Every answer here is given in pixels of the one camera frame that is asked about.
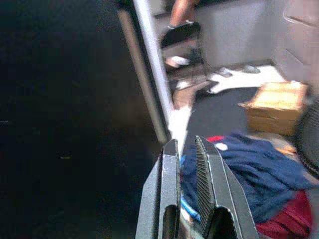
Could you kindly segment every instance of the cardboard box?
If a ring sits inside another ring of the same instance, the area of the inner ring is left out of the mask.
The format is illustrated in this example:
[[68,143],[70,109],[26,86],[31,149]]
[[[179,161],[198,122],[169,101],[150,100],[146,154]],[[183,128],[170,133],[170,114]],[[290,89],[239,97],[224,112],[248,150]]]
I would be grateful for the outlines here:
[[293,135],[303,112],[307,86],[299,82],[267,83],[247,103],[248,127],[265,132]]

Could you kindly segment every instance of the red fabric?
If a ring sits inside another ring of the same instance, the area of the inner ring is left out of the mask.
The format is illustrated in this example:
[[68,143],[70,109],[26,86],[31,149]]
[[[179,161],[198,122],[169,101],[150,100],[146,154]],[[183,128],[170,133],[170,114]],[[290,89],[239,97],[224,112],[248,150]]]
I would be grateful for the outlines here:
[[308,238],[312,222],[306,193],[300,191],[277,216],[266,223],[256,224],[256,227],[261,234],[273,239]]
[[213,136],[213,137],[208,137],[207,141],[213,143],[213,142],[221,141],[223,139],[224,139],[224,136]]

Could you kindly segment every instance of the blue cloth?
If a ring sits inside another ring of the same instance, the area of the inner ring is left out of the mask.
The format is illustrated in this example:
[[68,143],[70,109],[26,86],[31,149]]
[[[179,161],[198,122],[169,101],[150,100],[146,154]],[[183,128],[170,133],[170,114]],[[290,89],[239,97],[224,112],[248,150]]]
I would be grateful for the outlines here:
[[[276,151],[268,141],[233,133],[221,142],[228,149],[219,152],[243,187],[255,223],[270,220],[296,191],[314,187],[304,177],[303,166]],[[198,210],[195,146],[191,146],[185,155],[184,198]]]

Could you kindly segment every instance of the black wall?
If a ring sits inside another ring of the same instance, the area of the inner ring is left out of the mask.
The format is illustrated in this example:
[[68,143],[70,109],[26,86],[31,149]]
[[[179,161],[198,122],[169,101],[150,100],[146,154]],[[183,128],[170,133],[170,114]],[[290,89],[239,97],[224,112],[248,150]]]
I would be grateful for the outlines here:
[[132,238],[160,145],[116,5],[2,1],[0,16],[0,237]]

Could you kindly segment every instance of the gray plastic object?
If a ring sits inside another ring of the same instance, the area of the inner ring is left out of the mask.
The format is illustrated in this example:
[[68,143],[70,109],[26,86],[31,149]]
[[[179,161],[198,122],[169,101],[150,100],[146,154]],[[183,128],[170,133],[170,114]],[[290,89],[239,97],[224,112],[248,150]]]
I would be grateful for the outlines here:
[[179,158],[177,141],[171,140],[164,146],[143,186],[135,238],[176,238],[179,215]]
[[205,239],[259,238],[241,185],[215,146],[196,137],[200,227]]

